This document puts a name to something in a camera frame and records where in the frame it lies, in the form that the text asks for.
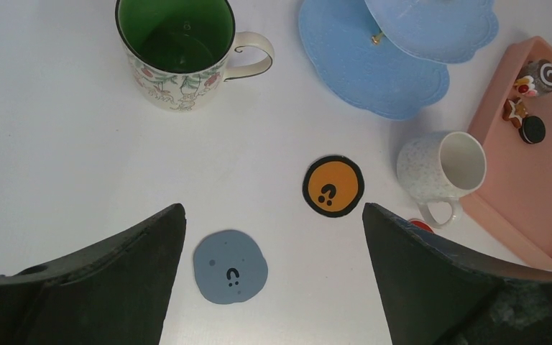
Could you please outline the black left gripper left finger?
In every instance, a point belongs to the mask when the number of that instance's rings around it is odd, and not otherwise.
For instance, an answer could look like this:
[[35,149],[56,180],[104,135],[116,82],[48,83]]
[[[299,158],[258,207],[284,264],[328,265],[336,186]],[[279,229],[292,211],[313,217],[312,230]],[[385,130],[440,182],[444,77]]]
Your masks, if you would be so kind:
[[16,275],[0,275],[0,344],[158,344],[185,241],[185,209]]

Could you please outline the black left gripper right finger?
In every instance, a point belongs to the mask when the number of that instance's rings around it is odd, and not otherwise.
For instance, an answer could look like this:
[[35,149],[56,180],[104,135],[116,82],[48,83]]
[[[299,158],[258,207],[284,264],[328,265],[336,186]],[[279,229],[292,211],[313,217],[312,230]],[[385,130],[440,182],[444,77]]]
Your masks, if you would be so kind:
[[552,344],[552,272],[513,264],[364,206],[394,344]]

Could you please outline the star-shaped brown cookie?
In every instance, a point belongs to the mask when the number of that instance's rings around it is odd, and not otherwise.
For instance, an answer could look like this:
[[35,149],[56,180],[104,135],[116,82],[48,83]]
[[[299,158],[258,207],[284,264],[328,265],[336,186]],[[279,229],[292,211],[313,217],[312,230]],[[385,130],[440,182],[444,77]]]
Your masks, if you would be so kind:
[[510,122],[516,129],[520,129],[523,120],[528,116],[528,110],[519,97],[508,98],[503,105],[502,119]]

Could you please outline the dark chocolate swirl roll cake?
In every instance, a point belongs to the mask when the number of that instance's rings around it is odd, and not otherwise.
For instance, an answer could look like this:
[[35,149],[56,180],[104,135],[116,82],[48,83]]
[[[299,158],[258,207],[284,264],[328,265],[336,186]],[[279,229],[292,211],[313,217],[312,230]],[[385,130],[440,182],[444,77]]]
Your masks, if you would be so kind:
[[538,97],[552,92],[552,62],[530,61],[520,69],[513,88],[522,96]]

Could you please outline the black sandwich cookie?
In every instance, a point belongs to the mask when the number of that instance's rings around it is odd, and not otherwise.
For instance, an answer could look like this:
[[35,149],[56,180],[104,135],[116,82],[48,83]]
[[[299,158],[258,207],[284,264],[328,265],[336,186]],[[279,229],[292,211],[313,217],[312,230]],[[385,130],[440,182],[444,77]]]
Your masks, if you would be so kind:
[[523,119],[522,126],[518,129],[521,139],[526,144],[541,143],[546,137],[546,127],[538,116],[528,116]]

